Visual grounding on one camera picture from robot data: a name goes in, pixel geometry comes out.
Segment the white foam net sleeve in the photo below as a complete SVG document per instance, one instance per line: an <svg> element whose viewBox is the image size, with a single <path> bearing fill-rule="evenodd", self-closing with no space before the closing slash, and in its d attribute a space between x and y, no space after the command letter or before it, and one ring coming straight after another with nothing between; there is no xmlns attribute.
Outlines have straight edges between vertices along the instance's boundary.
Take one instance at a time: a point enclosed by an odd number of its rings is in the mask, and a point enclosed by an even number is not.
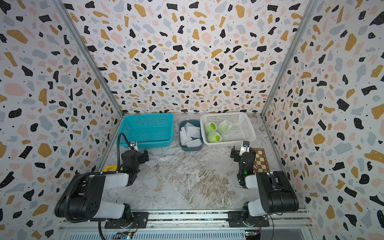
<svg viewBox="0 0 384 240"><path fill-rule="evenodd" d="M220 143L222 141L222 136L218 132L210 132L208 134L209 143Z"/></svg>
<svg viewBox="0 0 384 240"><path fill-rule="evenodd" d="M217 132L220 134L220 135L225 135L227 134L230 129L232 128L233 124L228 122L228 121L223 121L221 122L218 127L217 127Z"/></svg>
<svg viewBox="0 0 384 240"><path fill-rule="evenodd" d="M206 124L205 124L205 132L206 132L207 134L209 134L209 133L211 133L211 132L216 132L216 131L217 131L217 129L214 131L214 130L211 128L210 123L206 123Z"/></svg>

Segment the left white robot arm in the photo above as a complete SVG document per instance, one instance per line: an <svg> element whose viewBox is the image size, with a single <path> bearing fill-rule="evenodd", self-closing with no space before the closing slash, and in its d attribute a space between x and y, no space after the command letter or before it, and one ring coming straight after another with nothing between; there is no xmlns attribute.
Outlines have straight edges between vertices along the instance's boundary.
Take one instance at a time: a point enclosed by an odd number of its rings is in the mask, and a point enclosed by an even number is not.
<svg viewBox="0 0 384 240"><path fill-rule="evenodd" d="M140 172L140 165L149 161L147 150L127 150L122 154L123 163L111 172L90 172L73 177L56 207L55 215L69 223L102 222L106 229L144 229L147 212L132 212L129 204L103 200L103 193L131 186Z"/></svg>

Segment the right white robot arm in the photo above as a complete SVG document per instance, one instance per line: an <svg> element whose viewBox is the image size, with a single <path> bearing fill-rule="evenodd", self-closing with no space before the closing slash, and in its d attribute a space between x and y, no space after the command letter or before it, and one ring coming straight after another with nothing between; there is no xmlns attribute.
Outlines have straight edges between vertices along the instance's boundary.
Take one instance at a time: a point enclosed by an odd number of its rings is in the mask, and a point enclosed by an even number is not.
<svg viewBox="0 0 384 240"><path fill-rule="evenodd" d="M231 226L268 227L268 215L295 212L299 200L283 171L262 172L257 166L257 151L244 141L240 150L231 149L230 158L239 164L238 183L248 190L256 190L259 198L244 203L240 214L229 212Z"/></svg>

